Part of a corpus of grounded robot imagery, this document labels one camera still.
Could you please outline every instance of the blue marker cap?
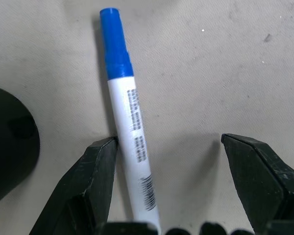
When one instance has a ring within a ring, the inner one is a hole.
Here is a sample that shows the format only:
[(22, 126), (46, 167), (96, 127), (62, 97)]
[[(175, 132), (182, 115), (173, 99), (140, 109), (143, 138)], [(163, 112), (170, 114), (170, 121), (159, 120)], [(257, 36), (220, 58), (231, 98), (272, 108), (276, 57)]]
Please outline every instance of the blue marker cap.
[(101, 10), (100, 21), (108, 79), (133, 76), (133, 68), (126, 50), (118, 9), (105, 8)]

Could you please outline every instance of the marker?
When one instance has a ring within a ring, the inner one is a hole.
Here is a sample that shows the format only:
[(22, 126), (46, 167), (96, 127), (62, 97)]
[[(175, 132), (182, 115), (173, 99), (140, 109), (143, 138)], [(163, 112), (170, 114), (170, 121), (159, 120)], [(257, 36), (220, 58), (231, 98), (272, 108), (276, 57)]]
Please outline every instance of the marker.
[(161, 234), (134, 73), (118, 9), (101, 10), (100, 21), (109, 92), (134, 220), (154, 224)]

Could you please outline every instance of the barcode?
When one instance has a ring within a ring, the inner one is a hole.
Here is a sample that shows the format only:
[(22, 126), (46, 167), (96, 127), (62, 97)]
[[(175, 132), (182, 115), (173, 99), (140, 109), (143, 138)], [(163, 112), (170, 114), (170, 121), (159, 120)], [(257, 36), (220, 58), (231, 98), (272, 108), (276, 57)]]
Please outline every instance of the barcode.
[(147, 158), (147, 151), (145, 146), (145, 141), (143, 136), (139, 136), (134, 138), (135, 141), (135, 150), (137, 160), (140, 163), (141, 161), (145, 161)]
[(142, 127), (142, 122), (139, 114), (139, 101), (137, 90), (132, 89), (127, 91), (129, 107), (131, 109), (133, 130), (139, 130)]
[(156, 206), (156, 198), (152, 186), (151, 175), (149, 175), (147, 178), (141, 178), (140, 185), (143, 190), (145, 209), (150, 211)]

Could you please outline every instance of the dust speck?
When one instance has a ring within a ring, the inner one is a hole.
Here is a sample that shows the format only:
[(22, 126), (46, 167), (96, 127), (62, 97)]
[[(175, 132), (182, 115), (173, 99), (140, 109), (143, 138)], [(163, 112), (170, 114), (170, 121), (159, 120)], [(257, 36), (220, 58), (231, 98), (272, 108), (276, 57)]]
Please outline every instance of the dust speck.
[(272, 35), (268, 33), (268, 35), (266, 36), (266, 38), (264, 39), (265, 43), (268, 43), (272, 40)]

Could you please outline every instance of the black cylindrical object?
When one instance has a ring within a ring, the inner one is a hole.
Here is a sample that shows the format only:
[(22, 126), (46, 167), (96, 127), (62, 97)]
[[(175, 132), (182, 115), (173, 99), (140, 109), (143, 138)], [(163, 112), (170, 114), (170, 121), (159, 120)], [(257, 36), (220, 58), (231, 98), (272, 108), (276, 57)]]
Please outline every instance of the black cylindrical object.
[(35, 167), (39, 134), (28, 109), (0, 89), (0, 199)]

